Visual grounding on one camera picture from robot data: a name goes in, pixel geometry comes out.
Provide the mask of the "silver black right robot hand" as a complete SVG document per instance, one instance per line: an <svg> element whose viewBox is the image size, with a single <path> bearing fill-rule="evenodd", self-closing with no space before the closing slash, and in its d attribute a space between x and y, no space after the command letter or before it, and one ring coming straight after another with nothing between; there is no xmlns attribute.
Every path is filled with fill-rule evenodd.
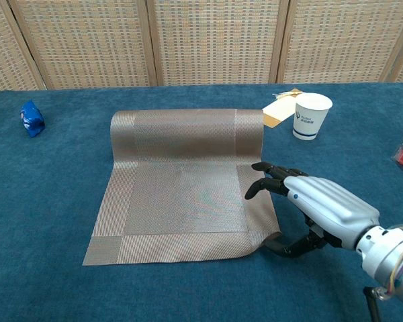
<svg viewBox="0 0 403 322"><path fill-rule="evenodd" d="M244 198L252 199L263 190L283 195L303 213L309 228L307 235L289 245L266 240L264 246L278 256L297 258L327 244L355 250L360 239L379 225L376 208L331 180L268 162L254 163L251 168L267 177L255 181Z"/></svg>

